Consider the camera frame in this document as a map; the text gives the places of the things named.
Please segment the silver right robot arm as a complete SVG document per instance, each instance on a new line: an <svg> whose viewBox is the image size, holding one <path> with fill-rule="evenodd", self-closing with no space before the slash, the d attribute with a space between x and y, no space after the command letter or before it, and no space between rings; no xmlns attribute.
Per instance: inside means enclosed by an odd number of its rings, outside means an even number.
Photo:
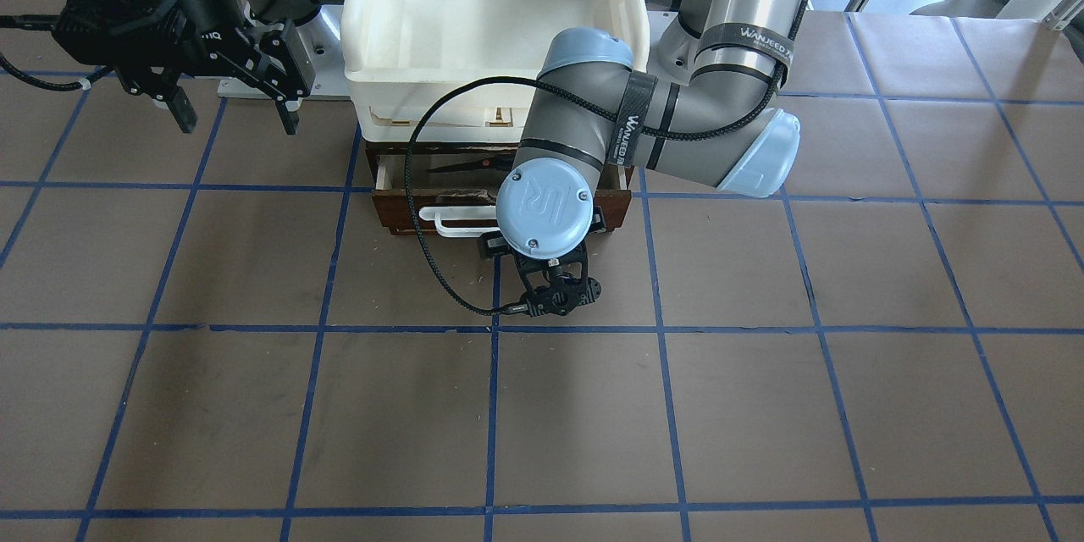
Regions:
<svg viewBox="0 0 1084 542"><path fill-rule="evenodd" d="M313 94L314 41L304 29L344 0L66 0L51 33L70 59L109 68L189 133L197 122L182 76L233 78L274 102L295 134Z"/></svg>

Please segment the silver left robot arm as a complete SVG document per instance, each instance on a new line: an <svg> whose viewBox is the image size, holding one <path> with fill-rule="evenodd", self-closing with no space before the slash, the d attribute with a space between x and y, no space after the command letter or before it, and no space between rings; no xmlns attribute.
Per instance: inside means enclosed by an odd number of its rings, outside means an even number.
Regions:
<svg viewBox="0 0 1084 542"><path fill-rule="evenodd" d="M607 165L640 165L747 197L774 194L800 122L774 105L808 0L647 0L678 10L655 48L660 75L635 70L624 41L558 33L511 173L495 204L505 249L557 259L581 244Z"/></svg>

